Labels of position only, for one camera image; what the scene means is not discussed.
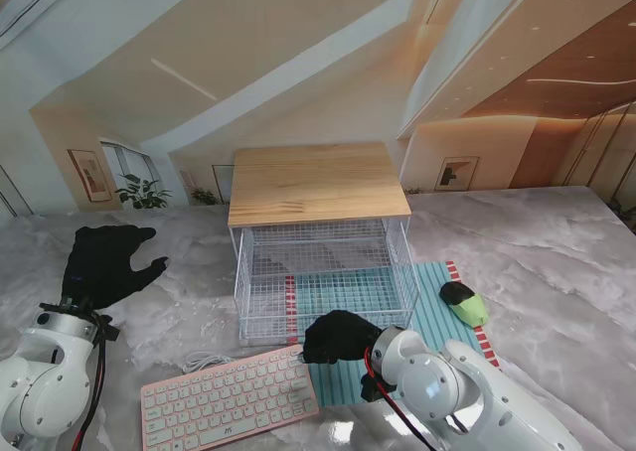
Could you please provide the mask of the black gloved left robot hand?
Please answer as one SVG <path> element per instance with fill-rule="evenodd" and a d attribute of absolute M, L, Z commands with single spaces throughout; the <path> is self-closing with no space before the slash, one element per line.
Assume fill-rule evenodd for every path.
<path fill-rule="evenodd" d="M 166 256 L 133 270 L 131 256 L 156 230 L 136 225 L 81 227 L 65 269 L 62 299 L 85 310 L 102 310 L 143 290 L 167 268 Z"/>

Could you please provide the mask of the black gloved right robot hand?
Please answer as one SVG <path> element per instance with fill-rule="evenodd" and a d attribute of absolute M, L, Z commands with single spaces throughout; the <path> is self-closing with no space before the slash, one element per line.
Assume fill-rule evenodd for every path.
<path fill-rule="evenodd" d="M 334 310 L 320 316 L 306 331 L 302 357 L 306 364 L 358 361 L 382 329 L 354 313 Z"/>

